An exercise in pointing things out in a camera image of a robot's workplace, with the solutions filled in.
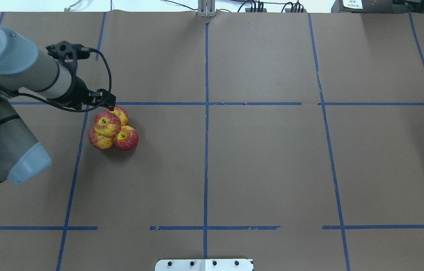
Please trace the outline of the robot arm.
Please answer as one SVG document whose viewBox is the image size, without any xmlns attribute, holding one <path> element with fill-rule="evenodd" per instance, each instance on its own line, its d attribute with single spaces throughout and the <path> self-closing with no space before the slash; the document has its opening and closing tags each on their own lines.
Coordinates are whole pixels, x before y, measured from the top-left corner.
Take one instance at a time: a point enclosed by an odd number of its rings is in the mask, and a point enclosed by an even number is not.
<svg viewBox="0 0 424 271">
<path fill-rule="evenodd" d="M 77 76 L 78 61 L 92 53 L 105 59 L 95 48 L 67 41 L 41 50 L 29 38 L 0 26 L 0 184 L 23 184 L 52 163 L 9 100 L 30 97 L 70 113 L 86 113 L 82 106 L 114 108 L 111 82 L 107 89 L 92 91 Z"/>
</svg>

